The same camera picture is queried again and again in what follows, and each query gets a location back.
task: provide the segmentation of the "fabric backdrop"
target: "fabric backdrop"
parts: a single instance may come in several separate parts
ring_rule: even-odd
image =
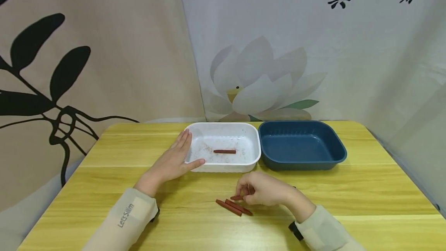
[[[116,122],[204,120],[181,0],[6,0],[0,33],[1,250],[60,190],[65,143],[68,176]]]
[[[210,121],[346,119],[446,210],[446,0],[182,0]]]

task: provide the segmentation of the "tray rim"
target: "tray rim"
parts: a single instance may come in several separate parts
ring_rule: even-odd
[[[325,126],[327,126],[335,135],[337,141],[340,143],[340,145],[342,146],[342,148],[344,149],[344,157],[340,160],[336,160],[336,161],[293,161],[293,162],[281,162],[281,161],[277,161],[272,159],[268,154],[266,154],[263,149],[263,140],[261,139],[261,127],[264,124],[270,124],[270,123],[274,123],[274,122],[317,122],[317,124],[323,124]],[[270,120],[270,121],[264,121],[262,122],[261,125],[259,125],[259,140],[260,140],[260,146],[261,146],[261,150],[262,150],[262,154],[265,155],[266,158],[268,158],[269,160],[273,161],[274,163],[280,163],[280,164],[338,164],[343,162],[344,160],[346,160],[347,158],[347,149],[345,148],[344,144],[342,143],[341,139],[339,138],[338,134],[333,130],[333,128],[326,124],[325,122],[319,121],[319,120]]]
[[[255,128],[253,125],[248,124],[246,122],[194,122],[192,124],[189,124],[186,128],[184,128],[184,130],[189,129],[192,125],[201,125],[201,124],[203,124],[203,125],[208,125],[208,124],[247,125],[247,126],[249,126],[249,128],[253,128],[256,131],[257,147],[259,148],[259,155],[257,156],[257,158],[255,158],[255,160],[253,160],[252,162],[249,162],[249,163],[207,163],[206,162],[205,164],[203,164],[203,166],[204,165],[208,165],[208,166],[250,166],[250,165],[254,165],[257,162],[259,162],[260,157],[262,156],[260,135],[259,135],[257,128]]]

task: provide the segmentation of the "wooden table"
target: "wooden table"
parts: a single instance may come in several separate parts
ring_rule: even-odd
[[[367,250],[445,250],[446,221],[362,125],[326,122],[347,159],[331,171],[267,172],[328,209]],[[260,122],[251,122],[258,127]],[[119,124],[106,130],[19,250],[80,250],[121,193],[188,124]],[[159,218],[131,250],[307,250],[282,207],[239,218],[215,204],[241,174],[189,173],[156,196]]]

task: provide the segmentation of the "white plastic tray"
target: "white plastic tray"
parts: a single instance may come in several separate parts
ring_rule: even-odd
[[[185,162],[204,158],[206,163],[193,172],[249,172],[261,156],[259,133],[244,122],[197,122],[187,127],[192,144]],[[214,153],[235,149],[235,154]]]

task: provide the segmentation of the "left hand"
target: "left hand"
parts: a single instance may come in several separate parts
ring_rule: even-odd
[[[191,142],[192,133],[188,129],[182,131],[170,148],[155,161],[133,187],[153,198],[158,188],[166,181],[181,177],[203,165],[206,162],[204,159],[184,163]]]

